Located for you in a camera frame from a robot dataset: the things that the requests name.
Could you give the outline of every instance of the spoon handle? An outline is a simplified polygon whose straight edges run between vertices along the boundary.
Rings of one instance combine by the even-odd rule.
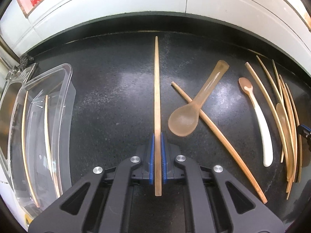
[[[209,97],[219,80],[229,69],[227,62],[219,60],[212,71],[211,75],[208,77],[206,83],[203,85],[201,90],[198,92],[196,97],[193,99],[193,103],[197,105],[198,109],[201,109],[206,99]]]
[[[254,106],[258,124],[259,124],[260,133],[261,133],[262,150],[263,150],[263,165],[265,167],[268,167],[272,164],[272,161],[273,161],[273,149],[272,149],[272,142],[271,142],[269,128],[268,128],[265,116],[263,115],[262,110],[254,94],[252,93],[249,94],[249,97]]]

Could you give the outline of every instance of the metal screw head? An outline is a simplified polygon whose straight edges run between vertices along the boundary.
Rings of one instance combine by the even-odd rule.
[[[222,168],[222,166],[214,166],[214,171],[215,172],[222,172],[224,169]]]
[[[186,157],[184,155],[177,155],[176,160],[179,162],[183,162],[186,160]]]
[[[140,158],[139,158],[138,156],[133,156],[133,157],[131,157],[131,162],[137,163],[137,162],[139,162],[139,161],[140,161]]]
[[[103,172],[103,169],[100,166],[97,166],[93,169],[93,173],[100,174]]]

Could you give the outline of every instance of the black bracket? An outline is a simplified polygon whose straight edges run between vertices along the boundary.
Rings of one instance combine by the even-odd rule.
[[[133,189],[153,179],[153,136],[118,167],[96,167],[38,215],[29,233],[128,232]],[[282,221],[221,166],[199,166],[162,134],[165,183],[183,185],[187,233],[284,233]]]
[[[300,124],[297,127],[297,133],[307,139],[307,143],[309,145],[309,151],[311,151],[311,129],[304,124]]]

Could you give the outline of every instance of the speckled black surface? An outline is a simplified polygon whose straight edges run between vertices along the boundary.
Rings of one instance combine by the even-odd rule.
[[[153,132],[154,37],[159,37],[161,65],[161,123],[168,141],[199,164],[222,165],[251,192],[255,190],[217,137],[201,120],[187,137],[177,137],[167,126],[170,114],[185,104],[170,83],[176,82],[194,97],[217,61],[230,68],[220,80],[203,111],[231,142],[264,191],[267,206],[288,226],[300,214],[311,191],[311,153],[303,141],[303,171],[286,200],[285,165],[279,163],[281,142],[272,113],[259,87],[245,67],[248,61],[276,104],[269,81],[253,52],[220,41],[173,32],[120,33],[78,40],[37,55],[40,72],[62,63],[73,67],[77,90],[70,135],[70,171],[75,183],[95,166],[116,166],[135,153]],[[271,60],[262,58],[274,76]],[[290,71],[277,69],[292,92],[301,123],[311,126],[310,88]],[[272,137],[274,160],[262,164],[262,144],[255,112],[240,90],[239,77],[246,77],[264,113]],[[153,188],[134,192],[131,232],[183,232],[184,213],[180,187],[165,187],[162,197]]]

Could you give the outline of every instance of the clear plastic container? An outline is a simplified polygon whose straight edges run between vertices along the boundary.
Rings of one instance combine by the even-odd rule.
[[[71,187],[69,135],[76,90],[62,64],[21,87],[9,134],[13,190],[34,218]]]

